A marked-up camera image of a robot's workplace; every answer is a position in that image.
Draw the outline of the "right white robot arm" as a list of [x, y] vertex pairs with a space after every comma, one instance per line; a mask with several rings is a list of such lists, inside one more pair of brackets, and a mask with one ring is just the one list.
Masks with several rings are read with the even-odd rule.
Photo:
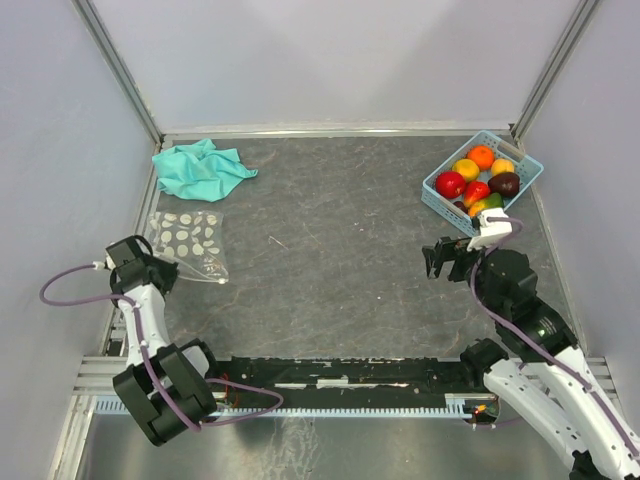
[[538, 276], [514, 250], [471, 249], [471, 239], [425, 246], [426, 273], [465, 282], [494, 321], [501, 341], [485, 339], [460, 356], [460, 382], [505, 401], [563, 461], [572, 479], [636, 479], [639, 436], [598, 383], [564, 318], [537, 294]]

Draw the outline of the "clear dotted zip bag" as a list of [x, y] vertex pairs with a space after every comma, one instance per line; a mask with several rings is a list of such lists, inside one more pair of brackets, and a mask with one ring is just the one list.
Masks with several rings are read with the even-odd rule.
[[210, 210], [174, 213], [156, 211], [148, 217], [153, 253], [178, 264], [181, 279], [224, 285], [229, 272], [222, 242], [224, 215]]

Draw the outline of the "green orange mango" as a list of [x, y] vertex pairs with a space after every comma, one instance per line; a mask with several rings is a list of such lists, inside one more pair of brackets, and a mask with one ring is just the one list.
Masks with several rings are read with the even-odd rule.
[[503, 208], [503, 198], [499, 193], [491, 193], [487, 197], [478, 200], [468, 209], [468, 216], [470, 218], [476, 217], [480, 212], [487, 209]]

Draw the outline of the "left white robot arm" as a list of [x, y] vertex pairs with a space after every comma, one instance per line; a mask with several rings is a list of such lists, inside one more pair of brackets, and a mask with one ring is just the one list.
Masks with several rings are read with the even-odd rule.
[[156, 256], [140, 235], [109, 245], [106, 260], [112, 303], [126, 329], [126, 367], [113, 378], [116, 395], [155, 446], [198, 431], [217, 409], [210, 389], [220, 381], [221, 366], [203, 341], [179, 347], [169, 340], [165, 297], [178, 265]]

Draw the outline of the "red apple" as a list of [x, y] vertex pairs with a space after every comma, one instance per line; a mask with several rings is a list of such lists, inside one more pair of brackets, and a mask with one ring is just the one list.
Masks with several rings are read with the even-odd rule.
[[447, 200], [461, 196], [466, 190], [467, 182], [455, 171], [445, 171], [438, 175], [434, 188], [436, 192]]

